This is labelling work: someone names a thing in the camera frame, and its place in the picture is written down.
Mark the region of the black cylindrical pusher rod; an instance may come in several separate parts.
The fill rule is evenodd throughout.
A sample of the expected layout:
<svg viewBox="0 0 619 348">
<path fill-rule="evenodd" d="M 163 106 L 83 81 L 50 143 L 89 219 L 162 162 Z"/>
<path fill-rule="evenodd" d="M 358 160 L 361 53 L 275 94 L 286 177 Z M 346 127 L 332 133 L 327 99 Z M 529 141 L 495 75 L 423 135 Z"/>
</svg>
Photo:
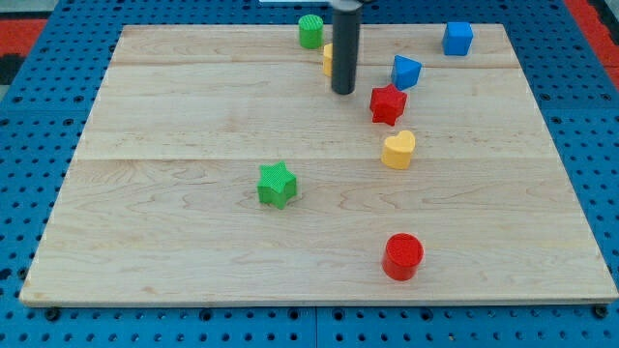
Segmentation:
<svg viewBox="0 0 619 348">
<path fill-rule="evenodd" d="M 349 95 L 355 90 L 363 5 L 355 0 L 333 0 L 332 90 Z"/>
</svg>

